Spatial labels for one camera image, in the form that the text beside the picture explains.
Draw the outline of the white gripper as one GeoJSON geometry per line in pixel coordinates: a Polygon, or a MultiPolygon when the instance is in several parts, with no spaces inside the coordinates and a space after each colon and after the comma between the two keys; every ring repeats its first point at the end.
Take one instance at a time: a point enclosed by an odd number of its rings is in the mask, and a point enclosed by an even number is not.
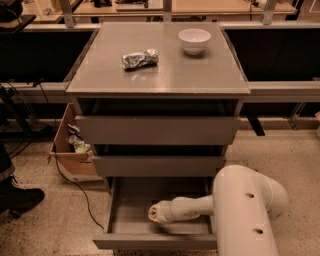
{"type": "Polygon", "coordinates": [[[170,223],[175,220],[171,211],[170,201],[160,201],[159,203],[152,205],[149,208],[149,212],[154,212],[148,214],[148,218],[153,222],[170,223]]]}

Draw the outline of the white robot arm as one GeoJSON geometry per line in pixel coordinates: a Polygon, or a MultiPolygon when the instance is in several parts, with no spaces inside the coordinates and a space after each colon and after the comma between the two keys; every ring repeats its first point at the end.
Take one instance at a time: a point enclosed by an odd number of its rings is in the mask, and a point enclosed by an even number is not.
{"type": "Polygon", "coordinates": [[[219,256],[279,256],[270,221],[288,203],[288,193],[274,179],[228,165],[215,176],[210,195],[162,200],[149,208],[148,218],[171,223],[212,216],[219,256]]]}

